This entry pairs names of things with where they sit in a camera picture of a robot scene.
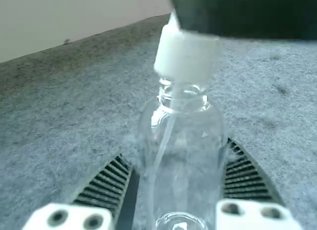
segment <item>floor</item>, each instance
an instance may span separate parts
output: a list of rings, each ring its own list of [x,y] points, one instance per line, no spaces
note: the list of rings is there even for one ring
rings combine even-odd
[[[167,21],[0,64],[0,229],[21,229],[36,208],[71,201],[111,158],[133,154],[138,117],[158,91],[153,62]],[[305,229],[317,229],[317,44],[222,43],[211,96],[230,136]]]

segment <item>bottle cap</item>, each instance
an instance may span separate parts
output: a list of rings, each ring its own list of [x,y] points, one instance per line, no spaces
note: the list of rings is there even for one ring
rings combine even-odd
[[[220,55],[219,37],[179,29],[172,13],[161,33],[154,70],[177,82],[199,83],[211,79]]]

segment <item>clear glass bottle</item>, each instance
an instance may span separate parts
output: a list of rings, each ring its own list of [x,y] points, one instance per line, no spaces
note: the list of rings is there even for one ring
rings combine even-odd
[[[200,84],[160,79],[139,124],[147,230],[212,230],[221,198],[227,136]]]

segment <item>wall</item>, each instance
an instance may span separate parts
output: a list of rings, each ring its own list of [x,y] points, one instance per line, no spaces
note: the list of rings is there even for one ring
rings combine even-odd
[[[168,0],[0,0],[0,62],[169,12]]]

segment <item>bottle neck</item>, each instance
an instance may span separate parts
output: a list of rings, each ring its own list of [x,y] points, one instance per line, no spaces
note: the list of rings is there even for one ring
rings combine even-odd
[[[209,108],[206,85],[160,79],[158,101],[169,113],[192,113]]]

